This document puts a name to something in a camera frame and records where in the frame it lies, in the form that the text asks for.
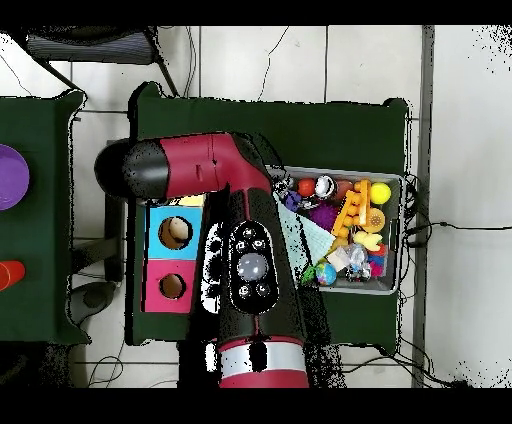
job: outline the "robot control buttons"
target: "robot control buttons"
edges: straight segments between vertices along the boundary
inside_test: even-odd
[[[229,237],[229,289],[233,306],[262,314],[279,298],[272,239],[259,222],[245,221]]]
[[[247,242],[244,240],[240,240],[236,244],[236,250],[238,251],[238,253],[244,253],[247,250]]]
[[[265,242],[263,240],[254,240],[252,242],[252,247],[255,250],[262,250],[265,249]]]
[[[242,233],[242,235],[244,236],[244,238],[246,239],[251,239],[253,238],[255,235],[256,235],[256,231],[254,230],[254,228],[251,228],[251,227],[247,227],[244,232]]]
[[[246,253],[238,260],[237,271],[244,281],[261,280],[268,271],[267,260],[259,253]]]

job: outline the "toy fruit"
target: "toy fruit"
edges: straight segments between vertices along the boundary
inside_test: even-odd
[[[302,197],[309,197],[315,194],[315,180],[313,178],[303,178],[299,180],[297,192]]]
[[[366,225],[363,225],[362,227],[367,233],[378,233],[384,228],[385,223],[386,217],[384,216],[384,213],[380,209],[370,208]]]
[[[336,281],[336,269],[330,263],[322,263],[315,267],[315,274],[322,286],[330,286]]]
[[[348,190],[354,190],[354,184],[348,180],[336,180],[335,183],[336,193],[332,198],[332,200],[335,202],[341,202],[345,198]]]
[[[336,183],[328,175],[322,175],[318,177],[315,185],[315,194],[320,199],[327,199],[334,193]]]
[[[391,189],[387,184],[374,183],[370,189],[370,200],[376,205],[383,205],[391,197]]]
[[[368,234],[365,231],[358,231],[354,234],[354,243],[362,244],[370,252],[378,252],[380,246],[378,243],[382,240],[380,234]]]

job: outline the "purple bowl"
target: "purple bowl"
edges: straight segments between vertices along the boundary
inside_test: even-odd
[[[0,211],[16,205],[27,193],[30,174],[27,162],[12,147],[0,144]]]

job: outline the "metal chair leg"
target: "metal chair leg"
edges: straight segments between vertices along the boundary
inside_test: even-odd
[[[40,66],[42,66],[44,69],[46,69],[50,74],[52,74],[55,78],[58,78],[60,81],[62,81],[64,84],[66,84],[69,88],[72,88],[72,89],[75,89],[75,90],[80,90],[80,88],[78,86],[76,86],[75,84],[73,84],[70,80],[68,80],[64,75],[62,75],[59,71],[57,71],[55,68],[53,68],[51,65],[50,65],[50,62],[47,62],[45,60],[42,60],[42,59],[37,59],[33,56],[31,56],[32,59],[34,59],[34,61],[36,63],[38,63]]]

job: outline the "green table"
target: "green table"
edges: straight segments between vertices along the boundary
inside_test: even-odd
[[[235,102],[209,98],[162,98],[156,83],[137,89],[129,104],[132,134],[138,139],[232,131],[264,135],[285,165],[402,175],[407,104],[336,102],[298,104]],[[272,157],[264,157],[273,163]],[[144,208],[131,204],[128,231],[134,236],[133,284],[128,287],[127,339],[182,340],[188,317],[140,311]],[[375,344],[393,352],[397,294],[372,296],[322,293],[331,343]]]
[[[55,99],[0,98],[0,143],[18,150],[30,186],[15,207],[0,212],[0,258],[25,264],[23,281],[0,292],[0,340],[87,343],[70,322],[71,190],[68,145],[71,117],[84,93]]]

